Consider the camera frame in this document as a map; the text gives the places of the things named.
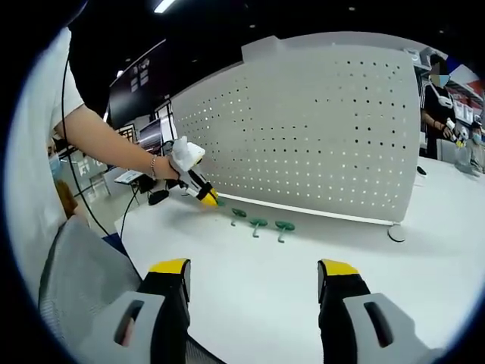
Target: table surface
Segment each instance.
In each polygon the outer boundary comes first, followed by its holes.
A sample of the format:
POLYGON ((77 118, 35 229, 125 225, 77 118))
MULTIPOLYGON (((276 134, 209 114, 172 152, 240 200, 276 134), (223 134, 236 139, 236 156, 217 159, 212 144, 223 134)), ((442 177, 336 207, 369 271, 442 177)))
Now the table surface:
POLYGON ((228 364, 322 362, 322 258, 355 266, 371 292, 384 293, 415 320, 426 345, 446 347, 483 288, 485 176, 467 176, 425 158, 418 164, 428 175, 416 177, 402 223, 404 243, 391 241, 383 225, 232 199, 226 207, 207 209, 172 193, 127 215, 124 246, 142 278, 156 262, 191 259, 189 332, 228 364), (233 207, 269 220, 259 239, 247 221, 230 226, 233 207), (277 242, 276 220, 296 226, 283 244, 277 242))

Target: white perforated panel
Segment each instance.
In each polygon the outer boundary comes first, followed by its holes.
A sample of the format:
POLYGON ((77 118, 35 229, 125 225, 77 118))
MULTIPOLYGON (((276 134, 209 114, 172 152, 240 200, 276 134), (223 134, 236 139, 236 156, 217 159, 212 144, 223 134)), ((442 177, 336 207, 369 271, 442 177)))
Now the white perforated panel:
POLYGON ((173 100, 179 135, 206 149, 216 190, 401 221, 419 150, 407 55, 333 46, 218 74, 173 100))

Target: face mask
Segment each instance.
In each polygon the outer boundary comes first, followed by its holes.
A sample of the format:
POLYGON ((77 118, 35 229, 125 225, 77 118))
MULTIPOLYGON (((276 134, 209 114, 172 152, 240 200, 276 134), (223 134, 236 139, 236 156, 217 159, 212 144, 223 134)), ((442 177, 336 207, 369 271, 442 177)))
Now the face mask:
POLYGON ((48 163, 51 166, 52 176, 57 178, 61 173, 61 161, 59 160, 59 156, 57 154, 53 155, 49 158, 48 163))
POLYGON ((475 142, 475 144, 481 144, 482 143, 482 136, 479 133, 474 133, 471 138, 475 142))

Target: ceiling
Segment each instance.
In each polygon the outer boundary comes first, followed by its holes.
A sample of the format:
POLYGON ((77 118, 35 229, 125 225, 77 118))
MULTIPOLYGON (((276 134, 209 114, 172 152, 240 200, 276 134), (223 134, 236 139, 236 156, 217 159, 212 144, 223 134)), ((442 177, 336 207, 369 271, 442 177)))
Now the ceiling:
POLYGON ((359 5, 323 0, 177 0, 163 14, 160 0, 89 0, 70 25, 71 68, 86 104, 104 114, 119 70, 166 39, 171 64, 202 78, 242 59, 242 45, 275 35, 329 31, 386 33, 453 55, 485 78, 478 21, 436 6, 359 5))

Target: white shirt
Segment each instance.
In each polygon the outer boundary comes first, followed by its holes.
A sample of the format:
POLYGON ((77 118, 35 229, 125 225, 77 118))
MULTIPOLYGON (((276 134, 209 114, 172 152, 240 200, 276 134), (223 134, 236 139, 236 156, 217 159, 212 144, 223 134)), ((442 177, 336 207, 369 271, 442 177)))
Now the white shirt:
MULTIPOLYGON (((70 31, 63 29, 38 58, 23 88, 8 138, 7 227, 18 268, 35 303, 52 242, 66 221, 49 167, 47 142, 62 121, 62 79, 69 43, 70 31)), ((64 116, 82 104, 68 68, 64 116)))

